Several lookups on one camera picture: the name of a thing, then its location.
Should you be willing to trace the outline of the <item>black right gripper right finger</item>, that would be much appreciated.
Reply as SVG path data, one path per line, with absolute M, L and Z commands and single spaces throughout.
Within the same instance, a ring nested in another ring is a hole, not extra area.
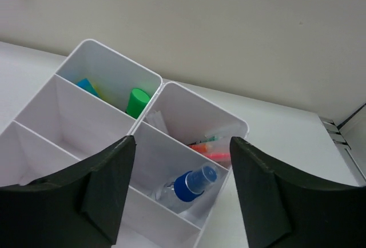
M 306 173 L 240 137 L 230 154 L 250 247 L 365 246 L 365 187 Z

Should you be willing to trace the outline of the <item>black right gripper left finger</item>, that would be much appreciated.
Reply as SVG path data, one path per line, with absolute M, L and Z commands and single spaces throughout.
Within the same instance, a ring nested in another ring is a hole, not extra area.
M 115 245 L 135 153 L 135 139 L 128 135 L 27 185 L 2 187 L 1 246 Z

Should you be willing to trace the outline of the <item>pink pen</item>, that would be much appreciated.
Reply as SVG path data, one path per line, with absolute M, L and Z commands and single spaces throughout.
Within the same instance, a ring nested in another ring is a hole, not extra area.
M 203 153 L 203 156 L 207 157 L 208 159 L 215 161 L 215 162 L 230 162 L 231 157 L 230 153 Z

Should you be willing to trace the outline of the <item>green pen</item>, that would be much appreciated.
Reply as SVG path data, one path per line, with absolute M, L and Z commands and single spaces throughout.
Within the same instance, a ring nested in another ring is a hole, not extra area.
M 206 142 L 217 141 L 221 138 L 222 138 L 222 136 L 220 136 L 220 135 L 213 135 L 213 136 L 206 137 L 206 138 L 200 140 L 198 143 L 206 143 Z

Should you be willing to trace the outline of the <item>orange red pen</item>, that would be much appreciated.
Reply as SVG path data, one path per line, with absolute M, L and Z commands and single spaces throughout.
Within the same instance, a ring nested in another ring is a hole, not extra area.
M 188 146 L 201 154 L 211 153 L 213 151 L 213 145 L 211 142 L 195 143 Z

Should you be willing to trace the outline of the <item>green highlighter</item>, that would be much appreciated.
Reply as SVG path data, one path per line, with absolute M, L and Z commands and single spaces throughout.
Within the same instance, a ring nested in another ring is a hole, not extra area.
M 150 96 L 139 88 L 133 88 L 130 92 L 126 113 L 137 119 L 150 101 Z

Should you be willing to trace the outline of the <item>blue highlighter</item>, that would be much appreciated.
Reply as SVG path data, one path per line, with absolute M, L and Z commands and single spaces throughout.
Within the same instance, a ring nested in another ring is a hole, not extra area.
M 92 83 L 87 79 L 84 78 L 76 83 L 76 85 L 83 90 L 87 91 L 88 93 L 94 95 L 95 97 L 99 98 L 100 95 L 98 94 L 96 88 L 92 85 Z

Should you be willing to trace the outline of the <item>yellow highlighter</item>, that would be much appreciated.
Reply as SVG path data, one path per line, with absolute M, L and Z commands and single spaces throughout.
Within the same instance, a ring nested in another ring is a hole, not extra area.
M 98 87 L 98 86 L 96 86 L 95 88 L 95 91 L 97 92 L 97 94 L 98 94 L 98 96 L 103 100 L 103 101 L 105 101 L 105 102 L 107 102 L 108 101 L 108 98 L 107 98 L 107 96 L 105 95 L 105 93 Z

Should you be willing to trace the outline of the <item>clear plastic pen cap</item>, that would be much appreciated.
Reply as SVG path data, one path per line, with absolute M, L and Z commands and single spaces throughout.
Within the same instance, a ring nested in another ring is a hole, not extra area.
M 166 127 L 164 118 L 160 111 L 153 111 L 145 117 L 148 124 L 155 127 L 159 131 L 169 134 L 168 128 Z

